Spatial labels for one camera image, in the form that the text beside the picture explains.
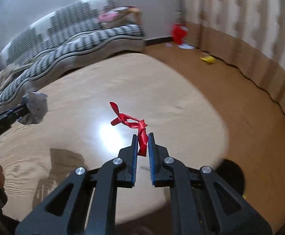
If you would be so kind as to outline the grey plastic bag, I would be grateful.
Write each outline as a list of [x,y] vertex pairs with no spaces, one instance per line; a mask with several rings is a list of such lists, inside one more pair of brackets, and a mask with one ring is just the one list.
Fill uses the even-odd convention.
[[30,92],[23,96],[21,104],[25,104],[29,113],[19,122],[23,125],[39,124],[48,112],[48,96],[44,93]]

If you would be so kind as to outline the red ribbon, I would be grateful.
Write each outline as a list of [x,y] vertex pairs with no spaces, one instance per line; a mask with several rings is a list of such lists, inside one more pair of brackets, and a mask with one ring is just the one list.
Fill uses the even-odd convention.
[[138,144],[139,144],[138,155],[147,156],[148,136],[146,128],[148,125],[146,124],[145,120],[144,119],[139,120],[138,118],[134,118],[127,114],[121,113],[119,111],[118,105],[114,102],[110,102],[110,106],[117,116],[114,120],[111,121],[111,125],[116,126],[118,124],[123,124],[131,129],[137,129]]

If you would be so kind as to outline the black round trash bin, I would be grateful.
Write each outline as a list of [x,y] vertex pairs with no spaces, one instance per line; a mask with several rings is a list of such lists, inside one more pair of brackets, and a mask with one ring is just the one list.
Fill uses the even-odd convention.
[[241,167],[232,160],[223,159],[215,172],[241,196],[245,189],[245,176]]

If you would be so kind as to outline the black white striped sofa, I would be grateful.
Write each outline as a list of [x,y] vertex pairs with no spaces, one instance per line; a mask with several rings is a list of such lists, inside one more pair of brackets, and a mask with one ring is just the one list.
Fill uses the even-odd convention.
[[81,0],[44,16],[13,38],[0,54],[4,69],[13,69],[13,80],[0,91],[0,112],[72,70],[119,52],[141,52],[141,13],[140,20],[129,14],[99,22],[101,14],[117,7],[115,0]]

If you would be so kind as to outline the yellow toy on floor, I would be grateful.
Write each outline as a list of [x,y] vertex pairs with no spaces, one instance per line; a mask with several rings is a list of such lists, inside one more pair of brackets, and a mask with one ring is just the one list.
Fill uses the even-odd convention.
[[201,57],[200,60],[207,64],[214,64],[216,62],[216,59],[212,56]]

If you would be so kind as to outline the white paper on floor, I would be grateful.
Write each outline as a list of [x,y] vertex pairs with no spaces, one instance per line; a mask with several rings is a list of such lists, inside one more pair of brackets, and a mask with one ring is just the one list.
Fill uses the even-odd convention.
[[185,50],[194,50],[195,47],[193,47],[192,45],[188,45],[186,43],[183,43],[181,45],[177,45],[177,44],[173,44],[173,43],[166,43],[165,44],[166,47],[178,47],[180,49],[185,49]]

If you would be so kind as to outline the pink clothes on sofa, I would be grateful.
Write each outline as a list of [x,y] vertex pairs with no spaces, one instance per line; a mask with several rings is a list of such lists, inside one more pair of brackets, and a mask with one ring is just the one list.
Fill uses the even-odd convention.
[[133,14],[137,20],[140,20],[140,10],[136,6],[121,6],[110,11],[104,12],[98,18],[99,22],[114,22],[125,16]]

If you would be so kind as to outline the red plastic bag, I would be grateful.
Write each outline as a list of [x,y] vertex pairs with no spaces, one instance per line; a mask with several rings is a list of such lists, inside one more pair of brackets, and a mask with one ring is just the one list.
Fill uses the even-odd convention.
[[174,24],[171,29],[171,35],[175,44],[182,45],[184,43],[184,39],[188,35],[188,29],[181,24]]

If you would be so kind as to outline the beige patterned curtain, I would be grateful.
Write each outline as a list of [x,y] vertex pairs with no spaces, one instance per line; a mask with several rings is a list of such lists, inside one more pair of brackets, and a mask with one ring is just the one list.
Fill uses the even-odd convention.
[[285,0],[183,0],[189,41],[237,67],[285,114]]

